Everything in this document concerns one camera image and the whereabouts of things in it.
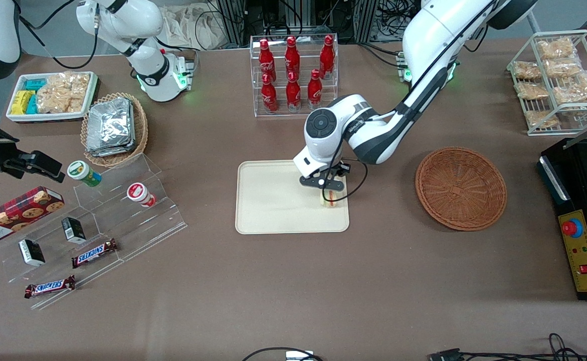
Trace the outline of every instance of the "yellow snack package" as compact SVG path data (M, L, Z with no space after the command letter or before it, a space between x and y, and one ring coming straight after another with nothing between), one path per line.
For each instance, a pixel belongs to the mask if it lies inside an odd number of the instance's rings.
M18 91L11 105L11 114L25 114L28 108L28 101L34 95L35 91Z

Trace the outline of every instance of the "cylindrical container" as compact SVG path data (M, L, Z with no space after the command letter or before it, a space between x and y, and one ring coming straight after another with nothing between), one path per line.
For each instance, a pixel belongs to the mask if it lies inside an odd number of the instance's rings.
M101 182L101 174L91 169L83 160L76 160L68 166L68 176L76 181L86 183L88 187L94 187Z
M148 188L142 183L133 183L126 191L128 199L135 203L140 203L142 207L150 207L155 204L155 195L148 191Z
M293 71L291 71L289 72L287 78L289 78L289 83L287 83L286 87L287 107L289 108L289 112L297 113L302 108L302 103L300 102L300 85L298 85L298 76L293 73Z
M333 36L325 37L325 45L320 51L320 78L330 80L333 78L335 50L333 48Z
M278 111L278 97L275 87L271 84L271 76L262 74L262 101L266 114L275 114Z
M275 59L273 59L273 53L269 49L269 41L266 39L260 39L260 69L263 74L271 76L271 82L275 82Z
M309 109L318 109L322 101L322 82L320 81L320 71L313 69L311 71L311 80L307 86L307 100Z
M291 71L300 78L300 53L296 48L295 37L287 37L287 50L284 52L284 67L287 74Z

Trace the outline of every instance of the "red button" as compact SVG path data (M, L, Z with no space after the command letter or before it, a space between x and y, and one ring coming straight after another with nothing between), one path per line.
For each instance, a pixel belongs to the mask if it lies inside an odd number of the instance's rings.
M576 224L570 220L563 222L561 225L561 231L563 231L564 235L573 236L578 231L578 227Z

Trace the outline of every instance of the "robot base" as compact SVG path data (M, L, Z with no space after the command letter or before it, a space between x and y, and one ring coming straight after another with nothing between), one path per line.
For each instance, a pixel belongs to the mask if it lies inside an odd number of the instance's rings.
M194 63L186 62L183 57L176 57L174 54L167 53L165 57L169 60L169 72L160 80L156 86L146 85L137 80L146 92L149 98L155 101L169 101L174 99L179 93L190 90L193 80Z

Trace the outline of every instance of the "silver handle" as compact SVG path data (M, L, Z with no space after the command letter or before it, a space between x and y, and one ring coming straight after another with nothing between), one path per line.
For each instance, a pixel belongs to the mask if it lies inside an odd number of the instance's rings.
M545 171L547 178L549 178L549 181L552 183L552 186L554 187L554 190L556 190L556 193L558 194L559 198L563 201L569 201L570 196L567 194L565 187L559 180L558 174L556 174L554 168L550 166L549 159L547 158L547 156L541 156L541 158L538 159L538 162L543 167L543 171Z

